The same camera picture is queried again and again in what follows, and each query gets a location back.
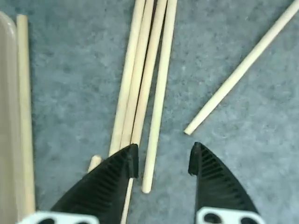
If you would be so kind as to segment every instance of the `wooden stick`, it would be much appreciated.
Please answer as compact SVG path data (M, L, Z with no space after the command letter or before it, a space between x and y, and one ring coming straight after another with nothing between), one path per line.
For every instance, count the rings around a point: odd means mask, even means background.
M146 108L150 95L150 86L153 78L154 67L162 32L167 0L158 0L154 21L151 29L148 52L146 54L145 66L139 92L138 104L134 120L131 143L140 145Z
M88 173L96 168L102 162L102 158L99 155L94 155L90 161Z
M163 24L163 17L166 8L166 1L167 0L165 0L165 6L161 4L162 1L160 1L160 3L158 3L157 5L157 9L154 17L153 29L152 29L152 36L156 37L158 35L158 37L160 38L162 24ZM129 145L131 142L132 129L134 125L134 118L135 118L138 95L140 90L140 82L141 82L143 66L144 66L144 59L145 59L146 49L148 46L148 40L150 35L150 25L151 25L151 20L153 15L153 7L154 7L154 0L147 0L144 8L144 14L143 14L139 40L137 45L137 51L136 51L136 57L134 62L134 71L132 76L128 106L126 111L126 119L125 119L124 129L121 138L121 148ZM159 45L159 38L158 41L155 42L157 48ZM153 51L153 49L150 46L149 46L149 51L151 52ZM124 208L122 212L122 217L121 217L121 224L125 224L127 222L129 204L130 204L130 199L132 194L132 187L133 187L133 178L130 178L128 182L128 188L127 188Z
M12 19L0 11L0 223L17 223L22 213L19 174L20 111L17 31Z
M188 135L192 134L194 130L207 118L207 116L215 109L215 107L223 100L223 98L231 91L231 89L243 77L245 72L257 60L257 58L264 52L264 50L271 44L274 38L291 20L291 18L299 10L299 0L295 0L287 10L280 16L271 29L263 36L260 42L252 49L247 57L241 62L230 77L223 83L218 91L211 97L211 99L204 105L200 112L196 115L193 121L188 125L184 132Z
M19 50L19 100L21 113L21 154L23 157L24 215L35 212L35 186L33 168L33 144L31 121L31 91L28 46L28 19L25 15L17 16Z
M131 24L130 37L127 47L125 65L121 80L121 89L118 96L118 103L111 138L111 145L109 149L109 156L120 150L121 135L126 115L133 65L135 60L135 52L140 31L140 25L144 10L145 0L136 0L133 12L133 19Z
M151 191L178 0L168 0L142 191Z
M136 113L140 82L142 78L144 59L146 49L148 46L148 40L150 35L151 18L153 15L154 0L146 0L138 45L134 61L134 70L132 75L130 94L128 98L128 106L126 110L126 117L124 122L124 128L121 137L121 148L124 148L130 144L132 129L134 124L134 118Z

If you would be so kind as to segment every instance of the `wooden dowel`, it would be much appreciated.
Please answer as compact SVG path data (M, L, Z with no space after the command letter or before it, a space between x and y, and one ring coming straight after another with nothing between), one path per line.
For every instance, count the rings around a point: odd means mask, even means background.
M92 159L90 160L88 173L92 171L94 168L96 168L100 163L102 162L102 158L99 155L94 155Z
M18 62L19 62L19 100L21 118L21 154L23 158L23 217L35 212L35 185L33 168L33 144L31 122L31 91L28 46L28 19L17 15Z
M173 30L175 24L176 10L178 0L168 0L166 17L164 24L161 56L159 62L157 86L155 93L155 101L153 108L153 115L149 132L149 145L145 161L145 169L142 183L142 191L149 193L152 187L154 167L157 154L157 145L159 140L160 125L163 112L163 103L165 97L165 89L167 82L167 74L169 67L169 60L171 54L171 44L173 38Z
M194 130L207 118L207 116L215 109L215 107L223 100L223 98L232 90L232 88L243 77L245 72L257 60L257 58L264 52L264 50L271 44L274 38L291 20L291 18L299 10L299 0L295 0L281 17L275 22L271 29L263 36L260 42L252 49L247 57L241 62L230 77L223 83L218 91L211 97L211 99L204 105L200 112L196 115L193 121L188 125L184 132L188 135L192 134Z
M121 135L126 115L129 91L131 86L131 78L133 72L133 65L135 60L136 47L140 31L140 25L144 10L145 0L136 0L133 12L133 19L130 30L130 37L125 58L125 65L121 80L121 89L118 96L117 109L115 114L115 121L111 144L109 149L109 156L113 155L120 150Z
M121 138L121 148L129 145L131 142L132 129L133 129L133 124L134 124L138 95L139 95L139 90L140 90L140 83L141 83L142 72L143 72L143 67L144 67L144 59L145 59L146 49L148 46L149 35L150 35L150 25L151 25L151 20L152 20L152 15L153 15L153 7L154 7L154 0L146 0L140 34L139 34L139 40L138 40L138 45L137 45L137 50L136 50L134 70L133 70L133 75L132 75L130 94L129 94L128 106L127 106L127 111L126 111L126 118L125 118L122 138ZM161 4L158 4L156 13L155 13L155 17L156 17L156 14L158 14L158 15L165 14L165 7L163 10L163 7L161 8ZM129 204L130 204L130 199L131 199L131 194L132 194L132 187L133 187L133 178L130 178L129 182L128 182L127 193L126 193L124 208L123 208L122 217L121 217L121 224L125 224L127 222Z
M150 35L150 25L153 15L153 7L154 0L146 0L135 54L134 69L131 80L130 94L128 98L128 106L126 110L124 128L121 137L121 148L128 146L131 141L132 129L140 90L140 82L144 66L144 59Z
M131 143L140 145L146 108L150 95L150 86L162 32L167 0L158 0L154 21L149 38L149 47L146 54L144 71L139 92L138 104L132 131Z

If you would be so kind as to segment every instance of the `beige tray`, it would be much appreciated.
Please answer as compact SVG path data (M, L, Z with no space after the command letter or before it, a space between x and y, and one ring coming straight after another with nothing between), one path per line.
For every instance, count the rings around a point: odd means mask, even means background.
M14 164L20 148L17 74L17 32L14 22L0 12L0 223L18 220L18 174Z

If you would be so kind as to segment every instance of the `black plastic jaw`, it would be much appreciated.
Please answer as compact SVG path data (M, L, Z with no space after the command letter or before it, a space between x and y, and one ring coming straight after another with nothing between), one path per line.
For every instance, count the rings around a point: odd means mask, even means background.
M214 207L257 213L239 181L216 155L199 142L192 148L188 172L197 176L195 212L203 207Z
M128 181L138 177L138 146L132 144L86 174L52 211L93 215L101 224L119 224Z

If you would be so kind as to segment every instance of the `gray carpet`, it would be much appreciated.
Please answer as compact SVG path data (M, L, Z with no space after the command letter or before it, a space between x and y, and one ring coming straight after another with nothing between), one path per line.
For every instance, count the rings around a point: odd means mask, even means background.
M178 0L151 194L135 182L128 224L186 223L191 147L201 141L269 224L299 223L299 15L191 136L183 129L292 0ZM49 209L108 155L133 0L0 0L29 15L38 208ZM149 135L151 92L140 152Z

